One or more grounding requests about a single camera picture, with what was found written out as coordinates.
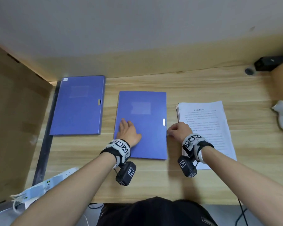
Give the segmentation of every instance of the white paper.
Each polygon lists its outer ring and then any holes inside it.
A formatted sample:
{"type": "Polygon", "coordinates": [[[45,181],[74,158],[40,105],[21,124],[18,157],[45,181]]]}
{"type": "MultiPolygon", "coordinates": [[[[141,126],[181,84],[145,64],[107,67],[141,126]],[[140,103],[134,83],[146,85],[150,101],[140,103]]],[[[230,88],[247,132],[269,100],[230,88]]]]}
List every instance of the white paper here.
{"type": "MultiPolygon", "coordinates": [[[[206,138],[216,150],[237,160],[236,152],[230,137],[230,129],[224,113],[222,101],[211,103],[179,103],[178,120],[190,126],[193,133],[206,138]]],[[[198,163],[197,170],[210,169],[204,163],[198,163]]]]}

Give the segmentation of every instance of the blue folder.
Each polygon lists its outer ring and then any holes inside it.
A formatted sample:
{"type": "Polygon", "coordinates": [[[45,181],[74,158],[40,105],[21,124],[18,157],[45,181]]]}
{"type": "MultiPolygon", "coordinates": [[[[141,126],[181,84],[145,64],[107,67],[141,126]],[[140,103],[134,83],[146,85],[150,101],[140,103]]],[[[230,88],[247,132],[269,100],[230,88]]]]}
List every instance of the blue folder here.
{"type": "Polygon", "coordinates": [[[121,91],[117,106],[114,139],[121,119],[132,121],[141,141],[131,148],[131,157],[167,159],[166,151],[166,93],[121,91]]]}
{"type": "Polygon", "coordinates": [[[50,135],[100,134],[105,76],[63,78],[50,135]]]}

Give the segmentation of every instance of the hand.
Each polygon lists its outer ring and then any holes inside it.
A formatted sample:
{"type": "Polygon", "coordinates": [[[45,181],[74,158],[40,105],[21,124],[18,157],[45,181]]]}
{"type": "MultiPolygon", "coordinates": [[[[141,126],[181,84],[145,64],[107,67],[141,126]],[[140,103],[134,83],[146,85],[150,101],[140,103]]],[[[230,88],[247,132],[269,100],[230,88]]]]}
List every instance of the hand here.
{"type": "Polygon", "coordinates": [[[119,132],[117,133],[117,139],[125,140],[130,148],[138,144],[141,140],[142,135],[136,134],[136,129],[131,121],[126,122],[123,118],[119,124],[119,132]]]}
{"type": "Polygon", "coordinates": [[[173,124],[166,132],[169,136],[173,136],[180,143],[182,143],[189,134],[193,133],[189,125],[184,122],[173,124]]]}

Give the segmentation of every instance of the person's left hand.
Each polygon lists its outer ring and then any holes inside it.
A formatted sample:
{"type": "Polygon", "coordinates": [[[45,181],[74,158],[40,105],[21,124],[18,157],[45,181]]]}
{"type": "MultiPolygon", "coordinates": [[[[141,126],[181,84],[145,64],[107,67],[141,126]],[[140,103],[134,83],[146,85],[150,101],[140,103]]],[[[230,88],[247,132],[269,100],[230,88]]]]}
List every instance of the person's left hand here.
{"type": "Polygon", "coordinates": [[[141,140],[142,135],[136,134],[136,129],[131,121],[126,122],[123,118],[119,124],[119,132],[117,133],[117,139],[125,140],[130,148],[138,144],[141,140]]]}

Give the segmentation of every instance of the forearm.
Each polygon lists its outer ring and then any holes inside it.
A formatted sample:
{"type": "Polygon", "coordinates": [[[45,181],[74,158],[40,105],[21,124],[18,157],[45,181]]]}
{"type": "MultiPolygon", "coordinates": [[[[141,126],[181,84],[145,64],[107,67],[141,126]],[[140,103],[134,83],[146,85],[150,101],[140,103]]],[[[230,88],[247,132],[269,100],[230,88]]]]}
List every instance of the forearm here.
{"type": "Polygon", "coordinates": [[[283,225],[283,186],[206,146],[203,160],[265,225],[283,225]]]}
{"type": "Polygon", "coordinates": [[[115,163],[112,154],[100,154],[39,198],[12,226],[75,225],[115,163]]]}

